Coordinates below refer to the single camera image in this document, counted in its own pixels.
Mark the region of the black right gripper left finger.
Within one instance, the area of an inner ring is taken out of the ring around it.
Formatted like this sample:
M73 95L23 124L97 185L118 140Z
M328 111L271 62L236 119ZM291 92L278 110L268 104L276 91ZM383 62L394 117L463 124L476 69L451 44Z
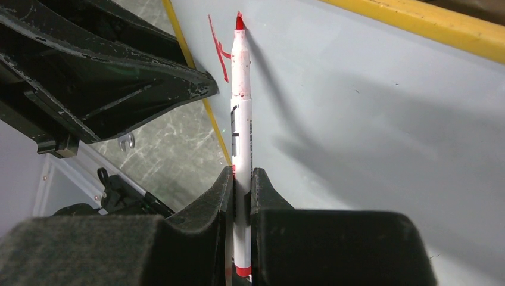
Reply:
M1 240L2 285L230 285L232 169L174 215L26 220Z

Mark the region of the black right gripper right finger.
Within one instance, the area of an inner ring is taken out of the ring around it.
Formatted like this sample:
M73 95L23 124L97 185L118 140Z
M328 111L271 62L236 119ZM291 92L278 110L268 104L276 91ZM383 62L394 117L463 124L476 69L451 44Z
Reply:
M256 168L253 285L436 285L419 231L388 211L296 209Z

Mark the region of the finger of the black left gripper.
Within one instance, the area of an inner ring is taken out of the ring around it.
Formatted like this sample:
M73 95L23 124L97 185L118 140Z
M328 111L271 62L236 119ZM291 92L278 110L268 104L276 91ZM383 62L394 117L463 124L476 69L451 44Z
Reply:
M210 74L100 38L41 2L1 2L1 120L39 154L72 157L80 142L217 93Z
M114 1L42 1L80 28L112 43L189 67L174 36L149 24Z

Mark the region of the white red whiteboard marker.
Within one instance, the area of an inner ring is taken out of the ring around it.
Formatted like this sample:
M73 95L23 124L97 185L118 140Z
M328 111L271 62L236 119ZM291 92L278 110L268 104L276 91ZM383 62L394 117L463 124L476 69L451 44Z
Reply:
M240 277L252 273L251 258L251 184L252 163L252 99L250 51L242 14L236 16L231 50L231 127L232 167L235 199L233 227L233 262Z

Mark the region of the yellow framed whiteboard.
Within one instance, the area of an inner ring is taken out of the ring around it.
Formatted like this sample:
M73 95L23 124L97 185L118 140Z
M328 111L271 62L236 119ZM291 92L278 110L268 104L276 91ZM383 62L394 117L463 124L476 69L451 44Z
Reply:
M253 163L294 207L408 216L440 285L504 284L504 66L320 1L173 1L231 152L235 19Z

